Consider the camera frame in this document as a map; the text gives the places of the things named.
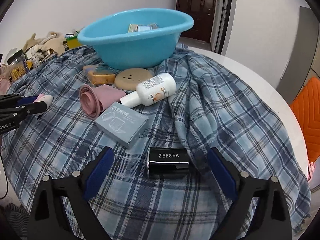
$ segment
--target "white bottle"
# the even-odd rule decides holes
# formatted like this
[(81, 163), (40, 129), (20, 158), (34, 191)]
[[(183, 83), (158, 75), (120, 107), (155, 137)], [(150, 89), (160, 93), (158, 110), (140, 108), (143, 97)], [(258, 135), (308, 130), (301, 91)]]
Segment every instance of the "white bottle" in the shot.
[(140, 104), (152, 104), (167, 98), (175, 93), (176, 82), (169, 73), (162, 73), (139, 83), (136, 91), (120, 99), (122, 105), (133, 108)]

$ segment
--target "orange quilted backrest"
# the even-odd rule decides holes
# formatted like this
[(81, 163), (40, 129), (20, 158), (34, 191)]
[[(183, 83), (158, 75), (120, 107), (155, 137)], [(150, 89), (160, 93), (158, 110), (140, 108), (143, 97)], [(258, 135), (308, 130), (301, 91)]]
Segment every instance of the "orange quilted backrest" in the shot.
[(306, 141), (309, 162), (320, 156), (320, 80), (313, 77), (290, 106)]

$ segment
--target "blue plaid fabric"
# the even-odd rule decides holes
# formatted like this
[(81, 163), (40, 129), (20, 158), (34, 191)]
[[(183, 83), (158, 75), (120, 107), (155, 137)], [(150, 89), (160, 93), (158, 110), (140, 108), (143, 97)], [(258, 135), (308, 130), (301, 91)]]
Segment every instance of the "blue plaid fabric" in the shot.
[[(88, 83), (84, 65), (100, 64), (91, 47), (69, 50), (15, 82), (9, 93), (50, 94), (54, 101), (3, 136), (2, 155), (9, 181), (28, 211), (41, 178), (69, 176), (95, 159), (104, 146), (115, 152), (113, 166), (90, 205), (113, 239), (209, 239), (230, 201), (206, 163), (217, 147), (239, 171), (280, 180), (292, 228), (308, 215), (310, 189), (277, 115), (233, 73), (205, 56), (177, 48), (154, 74), (169, 72), (177, 93), (136, 111), (152, 122), (130, 150), (102, 133), (83, 113), (79, 88)], [(151, 180), (145, 176), (148, 147), (186, 147), (201, 176)], [(64, 204), (78, 236), (69, 201)], [(255, 202), (239, 236), (252, 218)]]

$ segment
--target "gray cardboard box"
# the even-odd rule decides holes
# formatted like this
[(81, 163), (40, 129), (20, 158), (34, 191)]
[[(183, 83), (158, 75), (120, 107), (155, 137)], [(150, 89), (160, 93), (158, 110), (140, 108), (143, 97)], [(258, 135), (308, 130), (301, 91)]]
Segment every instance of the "gray cardboard box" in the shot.
[(148, 120), (147, 116), (115, 102), (95, 122), (112, 139), (130, 148), (147, 128)]

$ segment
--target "silver screw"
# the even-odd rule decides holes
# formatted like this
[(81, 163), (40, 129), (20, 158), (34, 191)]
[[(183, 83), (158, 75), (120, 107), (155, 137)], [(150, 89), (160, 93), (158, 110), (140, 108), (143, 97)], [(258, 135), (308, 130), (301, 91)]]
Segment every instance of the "silver screw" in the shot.
[(241, 175), (242, 177), (244, 177), (244, 178), (249, 177), (249, 173), (247, 173), (246, 171), (241, 171), (241, 172), (240, 172), (240, 175)]
[(74, 171), (74, 172), (72, 173), (72, 176), (78, 177), (80, 174), (81, 174), (80, 171)]
[(271, 180), (274, 182), (274, 183), (277, 183), (279, 180), (277, 177), (275, 176), (271, 176)]
[(49, 175), (45, 175), (45, 176), (42, 178), (43, 181), (48, 181), (49, 179), (50, 179), (50, 176), (49, 176)]

